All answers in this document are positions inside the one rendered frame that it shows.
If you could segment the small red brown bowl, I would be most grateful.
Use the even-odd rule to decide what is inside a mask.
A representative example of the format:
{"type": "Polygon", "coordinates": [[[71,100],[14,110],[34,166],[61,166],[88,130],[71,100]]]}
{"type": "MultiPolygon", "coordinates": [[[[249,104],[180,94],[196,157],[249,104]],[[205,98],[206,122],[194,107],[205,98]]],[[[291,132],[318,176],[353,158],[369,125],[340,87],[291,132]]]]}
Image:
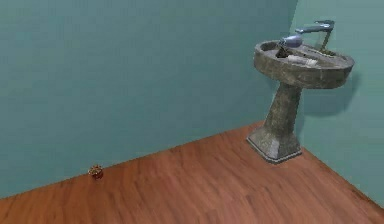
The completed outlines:
{"type": "Polygon", "coordinates": [[[88,174],[95,180],[103,177],[103,169],[100,165],[93,165],[88,169],[88,174]]]}

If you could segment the grey stone pedestal sink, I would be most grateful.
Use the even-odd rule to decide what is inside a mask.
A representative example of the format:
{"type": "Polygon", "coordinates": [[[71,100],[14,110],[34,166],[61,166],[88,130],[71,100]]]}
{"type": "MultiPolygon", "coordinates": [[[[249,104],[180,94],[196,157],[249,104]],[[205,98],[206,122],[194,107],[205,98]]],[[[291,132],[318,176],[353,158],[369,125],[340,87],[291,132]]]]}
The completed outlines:
{"type": "Polygon", "coordinates": [[[304,89],[335,89],[345,84],[355,61],[338,52],[318,51],[303,44],[289,48],[290,55],[317,60],[315,66],[291,63],[277,58],[283,47],[277,40],[255,46],[254,67],[263,75],[277,80],[279,87],[263,125],[256,127],[247,141],[266,161],[278,164],[302,153],[294,134],[301,93],[304,89]]]}

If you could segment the white cloth in sink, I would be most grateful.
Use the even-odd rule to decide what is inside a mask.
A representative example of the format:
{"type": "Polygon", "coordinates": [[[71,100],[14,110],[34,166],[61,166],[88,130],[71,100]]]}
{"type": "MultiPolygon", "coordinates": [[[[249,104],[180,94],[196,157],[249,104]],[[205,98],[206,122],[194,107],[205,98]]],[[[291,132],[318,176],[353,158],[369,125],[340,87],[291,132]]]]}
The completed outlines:
{"type": "Polygon", "coordinates": [[[301,64],[306,66],[315,66],[318,63],[317,60],[296,56],[296,55],[289,55],[287,57],[287,60],[291,63],[301,64]]]}

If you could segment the silver blue sink faucet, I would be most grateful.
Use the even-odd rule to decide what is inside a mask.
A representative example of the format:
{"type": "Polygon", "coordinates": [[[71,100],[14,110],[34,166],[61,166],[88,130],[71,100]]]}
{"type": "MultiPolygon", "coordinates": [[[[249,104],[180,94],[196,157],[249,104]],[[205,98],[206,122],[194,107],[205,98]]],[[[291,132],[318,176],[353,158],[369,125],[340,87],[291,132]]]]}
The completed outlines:
{"type": "Polygon", "coordinates": [[[334,25],[335,22],[333,20],[317,20],[312,26],[296,28],[295,35],[281,38],[279,45],[283,47],[298,48],[303,44],[303,34],[324,32],[325,37],[323,38],[323,41],[320,45],[315,46],[318,51],[322,51],[328,44],[334,25]]]}

